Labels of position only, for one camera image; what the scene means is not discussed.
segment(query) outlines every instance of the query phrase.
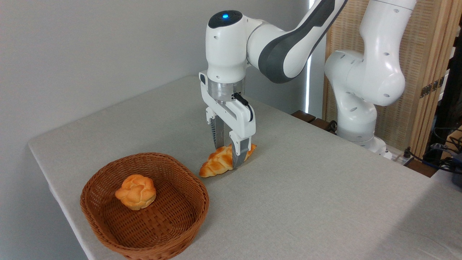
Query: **bread roll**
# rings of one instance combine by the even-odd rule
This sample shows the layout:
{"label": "bread roll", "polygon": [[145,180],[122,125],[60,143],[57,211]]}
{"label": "bread roll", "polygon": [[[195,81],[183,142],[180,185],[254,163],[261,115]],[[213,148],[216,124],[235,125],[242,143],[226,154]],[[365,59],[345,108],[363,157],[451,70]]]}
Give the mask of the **bread roll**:
{"label": "bread roll", "polygon": [[156,198],[156,188],[151,178],[139,174],[128,176],[115,192],[125,206],[132,210],[144,209]]}
{"label": "bread roll", "polygon": [[[251,144],[250,151],[247,152],[245,160],[254,152],[257,146]],[[232,170],[232,146],[222,146],[214,153],[210,154],[207,161],[199,170],[199,176],[203,178],[212,177],[217,174],[223,174],[228,170]]]}

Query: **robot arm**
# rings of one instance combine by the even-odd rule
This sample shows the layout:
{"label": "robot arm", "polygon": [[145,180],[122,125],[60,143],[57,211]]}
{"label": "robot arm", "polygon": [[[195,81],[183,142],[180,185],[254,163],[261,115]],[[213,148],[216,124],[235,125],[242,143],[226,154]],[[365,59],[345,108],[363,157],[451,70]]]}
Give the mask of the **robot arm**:
{"label": "robot arm", "polygon": [[337,102],[337,135],[384,156],[385,142],[374,136],[374,105],[390,105],[404,91],[399,47],[415,3],[371,0],[360,26],[364,54],[338,50],[325,65]]}
{"label": "robot arm", "polygon": [[224,145],[224,123],[232,129],[234,168],[244,161],[255,134],[255,113],[242,98],[246,68],[256,67],[275,83],[292,80],[346,2],[317,0],[292,31],[233,10],[210,18],[206,30],[208,70],[199,73],[201,93],[208,105],[207,123],[215,148]]}
{"label": "robot arm", "polygon": [[218,83],[239,82],[252,65],[275,83],[302,71],[313,49],[347,0],[318,0],[289,32],[238,11],[223,11],[209,20],[206,31],[207,76]]}

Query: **wicker basket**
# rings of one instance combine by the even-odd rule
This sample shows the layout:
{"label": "wicker basket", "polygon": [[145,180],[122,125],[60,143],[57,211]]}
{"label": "wicker basket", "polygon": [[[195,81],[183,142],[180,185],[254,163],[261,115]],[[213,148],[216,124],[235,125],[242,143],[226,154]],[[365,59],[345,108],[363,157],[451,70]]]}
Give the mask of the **wicker basket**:
{"label": "wicker basket", "polygon": [[[130,210],[114,195],[132,174],[154,181],[157,196]],[[101,168],[85,185],[80,206],[93,232],[128,259],[170,259],[185,250],[205,220],[209,198],[203,183],[169,155],[130,155]]]}

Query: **gray tablecloth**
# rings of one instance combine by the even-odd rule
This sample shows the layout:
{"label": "gray tablecloth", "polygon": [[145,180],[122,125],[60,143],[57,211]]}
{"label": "gray tablecloth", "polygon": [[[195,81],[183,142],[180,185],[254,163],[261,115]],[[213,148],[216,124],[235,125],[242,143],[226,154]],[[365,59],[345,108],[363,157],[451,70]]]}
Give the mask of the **gray tablecloth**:
{"label": "gray tablecloth", "polygon": [[[203,180],[207,218],[176,260],[462,259],[462,193],[248,100],[257,149],[239,169]],[[169,154],[197,174],[214,151],[205,108],[190,76],[30,141],[89,259],[124,258],[80,210],[88,179],[139,152]]]}

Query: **bread crust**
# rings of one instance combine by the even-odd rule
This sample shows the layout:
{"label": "bread crust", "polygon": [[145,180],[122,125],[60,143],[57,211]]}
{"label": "bread crust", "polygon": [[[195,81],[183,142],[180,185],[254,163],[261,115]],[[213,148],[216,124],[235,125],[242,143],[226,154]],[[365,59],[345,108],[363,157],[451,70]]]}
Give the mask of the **bread crust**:
{"label": "bread crust", "polygon": [[[255,144],[251,144],[250,151],[247,152],[244,161],[252,155],[256,147]],[[230,144],[218,148],[214,153],[209,155],[207,161],[199,170],[199,176],[203,178],[212,177],[218,174],[224,174],[232,169],[232,145]]]}

